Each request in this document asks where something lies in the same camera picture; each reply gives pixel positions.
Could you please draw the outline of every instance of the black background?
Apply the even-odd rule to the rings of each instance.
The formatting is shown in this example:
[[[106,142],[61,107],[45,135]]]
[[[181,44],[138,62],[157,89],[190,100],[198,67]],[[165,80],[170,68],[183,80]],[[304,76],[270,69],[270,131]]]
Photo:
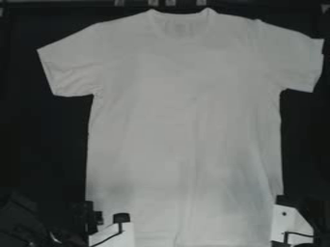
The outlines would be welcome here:
[[[86,199],[93,96],[53,95],[37,49],[98,21],[147,11],[146,8],[78,6],[12,6],[7,12],[8,25],[3,25],[7,46],[2,52],[6,61],[0,108],[2,187],[16,188],[39,203],[50,224],[69,227],[69,203]],[[262,18],[314,38],[325,35],[326,18],[318,6],[222,4],[213,9],[224,14]],[[200,10],[161,9],[171,13]],[[293,198],[330,200],[328,71],[324,70],[313,94],[288,90],[281,95],[284,182],[285,193]]]

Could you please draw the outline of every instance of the white t-shirt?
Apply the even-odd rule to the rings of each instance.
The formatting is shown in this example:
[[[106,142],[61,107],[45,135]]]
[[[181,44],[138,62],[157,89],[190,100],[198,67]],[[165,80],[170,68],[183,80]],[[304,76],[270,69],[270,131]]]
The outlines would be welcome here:
[[[150,10],[42,47],[57,96],[94,94],[87,199],[137,247],[268,247],[278,96],[312,92],[324,40],[260,19]]]

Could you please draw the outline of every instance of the cable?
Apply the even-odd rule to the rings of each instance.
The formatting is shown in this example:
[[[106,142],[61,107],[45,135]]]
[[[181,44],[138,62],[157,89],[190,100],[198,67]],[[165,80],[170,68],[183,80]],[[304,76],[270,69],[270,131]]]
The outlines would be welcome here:
[[[288,243],[290,234],[301,235],[301,236],[310,237],[310,238],[322,238],[324,237],[322,235],[308,235],[308,234],[302,234],[302,233],[285,232],[284,233],[284,243]]]
[[[30,241],[27,241],[26,239],[23,239],[22,237],[19,237],[18,235],[12,234],[12,233],[8,233],[7,231],[2,230],[0,229],[0,233],[4,234],[4,235],[8,235],[10,237],[18,239],[19,241],[24,242],[27,245],[30,245]]]
[[[123,232],[118,232],[117,234],[111,235],[110,237],[107,237],[105,240],[102,240],[101,242],[95,243],[91,247],[95,247],[98,245],[101,245],[102,243],[107,242],[113,237],[121,235]]]

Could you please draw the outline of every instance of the white fabric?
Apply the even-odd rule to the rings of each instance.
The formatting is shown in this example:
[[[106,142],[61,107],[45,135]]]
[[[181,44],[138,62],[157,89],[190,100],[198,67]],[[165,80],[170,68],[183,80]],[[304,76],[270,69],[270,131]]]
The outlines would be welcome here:
[[[312,92],[324,40],[260,19],[142,14],[38,52],[57,96],[94,94],[87,198],[138,247],[270,246],[278,95]]]

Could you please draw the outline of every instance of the metal bracket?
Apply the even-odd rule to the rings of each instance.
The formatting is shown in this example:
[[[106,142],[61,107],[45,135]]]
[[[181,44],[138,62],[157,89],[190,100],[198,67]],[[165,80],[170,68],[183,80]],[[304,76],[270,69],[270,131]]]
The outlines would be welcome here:
[[[167,6],[173,7],[177,5],[177,0],[166,0],[165,3]]]
[[[159,5],[161,5],[161,1],[159,0],[149,0],[149,6],[158,7]]]
[[[115,0],[115,6],[123,7],[126,5],[126,0]]]
[[[208,5],[208,0],[198,0],[197,1],[198,6],[206,6]]]

